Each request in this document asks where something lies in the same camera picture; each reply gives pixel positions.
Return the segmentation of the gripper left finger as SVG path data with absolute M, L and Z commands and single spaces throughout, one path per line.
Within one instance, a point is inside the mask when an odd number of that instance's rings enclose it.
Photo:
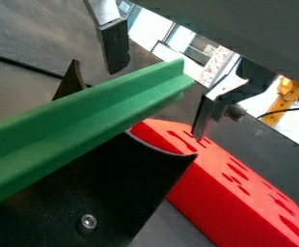
M 110 74 L 124 69 L 130 60 L 128 21 L 121 18 L 116 0 L 82 0 L 102 46 L 105 66 Z

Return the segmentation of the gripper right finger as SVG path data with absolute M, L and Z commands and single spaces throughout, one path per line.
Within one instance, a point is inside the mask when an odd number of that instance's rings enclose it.
M 192 125 L 192 136 L 200 140 L 205 135 L 205 127 L 209 121 L 218 121 L 221 116 L 228 116 L 236 121 L 244 111 L 237 103 L 253 96 L 260 95 L 272 85 L 277 74 L 241 57 L 236 67 L 236 76 L 246 82 L 226 93 L 214 98 L 201 96 L 201 101 Z

